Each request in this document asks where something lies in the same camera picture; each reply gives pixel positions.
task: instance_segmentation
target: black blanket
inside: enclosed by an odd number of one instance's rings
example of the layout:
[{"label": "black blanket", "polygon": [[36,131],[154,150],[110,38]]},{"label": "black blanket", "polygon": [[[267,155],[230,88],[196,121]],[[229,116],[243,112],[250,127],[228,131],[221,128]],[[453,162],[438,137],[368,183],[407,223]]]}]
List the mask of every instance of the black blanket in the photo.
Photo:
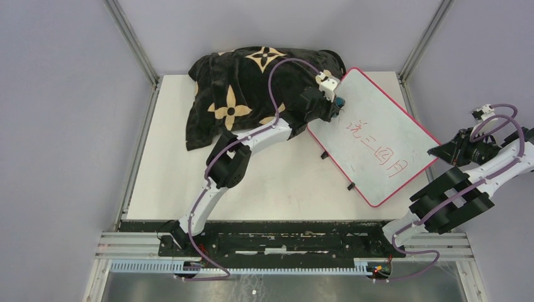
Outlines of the black blanket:
[{"label": "black blanket", "polygon": [[[267,88],[269,73],[286,58],[308,61],[338,79],[345,73],[341,58],[329,50],[246,47],[206,55],[189,70],[196,89],[186,126],[187,150],[210,145],[223,127],[245,130],[271,121],[275,109]],[[299,62],[280,65],[272,80],[278,110],[283,112],[306,87],[317,87],[315,76]]]}]

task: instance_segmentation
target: blanket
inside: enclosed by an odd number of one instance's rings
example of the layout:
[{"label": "blanket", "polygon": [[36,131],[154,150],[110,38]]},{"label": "blanket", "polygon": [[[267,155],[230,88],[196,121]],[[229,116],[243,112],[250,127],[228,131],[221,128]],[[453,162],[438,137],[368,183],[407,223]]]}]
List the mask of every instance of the blanket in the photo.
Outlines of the blanket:
[{"label": "blanket", "polygon": [[[189,70],[195,101],[186,124],[187,150],[211,145],[224,128],[247,130],[269,123],[275,115],[267,87],[269,73],[286,58],[308,61],[338,79],[345,74],[343,61],[329,50],[245,47],[206,55]],[[280,65],[272,80],[278,110],[293,108],[293,100],[306,87],[318,87],[316,75],[299,62]]]}]

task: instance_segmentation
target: metal frame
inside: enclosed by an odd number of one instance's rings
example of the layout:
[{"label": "metal frame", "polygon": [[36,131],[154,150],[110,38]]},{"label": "metal frame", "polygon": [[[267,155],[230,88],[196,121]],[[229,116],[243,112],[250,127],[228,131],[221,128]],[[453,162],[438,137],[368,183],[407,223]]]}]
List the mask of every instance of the metal frame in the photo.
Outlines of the metal frame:
[{"label": "metal frame", "polygon": [[[408,112],[418,118],[416,107],[413,103],[409,86],[407,84],[408,79],[412,75],[417,63],[423,56],[424,51],[428,47],[432,37],[436,33],[439,25],[442,23],[446,13],[450,9],[454,0],[443,0],[440,4],[436,14],[434,15],[431,23],[423,33],[420,41],[414,47],[410,56],[406,60],[402,70],[397,74],[399,79],[400,89],[404,97]],[[97,302],[101,301],[104,293],[105,284],[107,282],[108,274],[112,271],[128,271],[129,268],[121,266],[121,264],[135,264],[130,266],[132,271],[141,270],[148,272],[152,270],[160,270],[157,272],[168,273],[169,267],[161,266],[166,264],[173,264],[175,262],[195,261],[200,260],[198,257],[159,257],[157,255],[159,250],[160,241],[155,233],[118,233],[118,227],[120,221],[125,217],[128,211],[128,206],[132,192],[135,185],[135,179],[139,170],[140,161],[143,154],[143,149],[147,140],[150,123],[152,121],[152,115],[156,106],[157,97],[160,89],[159,77],[152,67],[148,57],[142,49],[139,40],[135,36],[135,33],[127,21],[123,9],[118,3],[118,0],[104,0],[106,7],[108,8],[111,16],[115,20],[115,23],[119,27],[126,43],[129,45],[132,53],[134,54],[137,62],[141,66],[143,73],[147,80],[152,84],[152,94],[147,108],[147,114],[144,118],[142,130],[139,137],[138,147],[133,158],[132,169],[128,182],[125,188],[125,194],[123,196],[122,204],[116,215],[115,232],[103,233],[98,250],[95,256],[93,268],[91,269],[91,275],[86,288],[86,292],[83,296],[83,301]],[[434,172],[432,169],[427,171],[427,177],[429,181],[432,181]],[[442,254],[440,261],[442,262],[455,262],[458,271],[460,272],[460,280],[464,288],[467,301],[473,302],[486,302],[487,296],[482,285],[480,274],[474,259],[474,255],[471,251],[469,241],[464,233],[451,233],[451,234],[419,234],[414,237],[409,243],[405,245],[407,250],[424,250],[432,246],[433,249],[438,249]],[[385,259],[355,259],[355,267],[366,262],[376,262]],[[432,255],[415,255],[403,259],[394,259],[395,262],[429,262],[433,260]],[[147,269],[148,265],[159,264],[159,267],[152,266]],[[263,274],[276,274],[276,271],[254,271],[252,273]],[[314,271],[311,273],[325,273],[321,271]],[[331,272],[331,274],[338,274],[339,271]],[[342,272],[342,274],[352,274],[354,272]]]}]

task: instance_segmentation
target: whiteboard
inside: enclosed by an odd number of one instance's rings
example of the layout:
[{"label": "whiteboard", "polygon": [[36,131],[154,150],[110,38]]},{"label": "whiteboard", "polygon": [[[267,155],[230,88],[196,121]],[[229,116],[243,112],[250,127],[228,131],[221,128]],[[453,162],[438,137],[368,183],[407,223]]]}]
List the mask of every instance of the whiteboard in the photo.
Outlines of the whiteboard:
[{"label": "whiteboard", "polygon": [[435,162],[426,151],[439,142],[360,69],[349,70],[336,94],[343,111],[308,129],[363,199],[380,206]]}]

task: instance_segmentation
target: red handwriting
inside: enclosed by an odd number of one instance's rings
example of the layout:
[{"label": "red handwriting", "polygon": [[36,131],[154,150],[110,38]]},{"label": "red handwriting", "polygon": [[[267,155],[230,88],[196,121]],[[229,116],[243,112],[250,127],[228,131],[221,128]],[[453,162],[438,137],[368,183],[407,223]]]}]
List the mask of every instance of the red handwriting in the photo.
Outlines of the red handwriting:
[{"label": "red handwriting", "polygon": [[[355,124],[350,123],[346,127],[346,129],[352,132],[352,135],[355,138],[358,138],[358,139],[361,138],[360,142],[366,145],[369,149],[371,149],[374,152],[373,154],[378,159],[379,165],[386,164],[395,155],[395,152],[391,148],[384,147],[383,145],[381,145],[380,142],[378,142],[377,139],[372,137],[371,135],[365,135],[365,133],[368,132],[367,130],[368,126],[364,128],[363,125],[367,125],[367,123],[365,123],[362,120],[359,120],[359,123],[355,123]],[[395,162],[389,168],[386,169],[387,171],[391,170],[391,172],[393,172],[393,174],[391,174],[389,178],[402,172],[404,169],[406,169],[407,166],[408,166],[407,161],[397,160],[397,162]]]},{"label": "red handwriting", "polygon": [[391,167],[387,168],[388,170],[391,168],[395,168],[396,172],[390,175],[388,178],[394,177],[398,173],[400,173],[402,170],[404,170],[408,166],[408,162],[405,160],[397,160],[396,163],[394,163]]}]

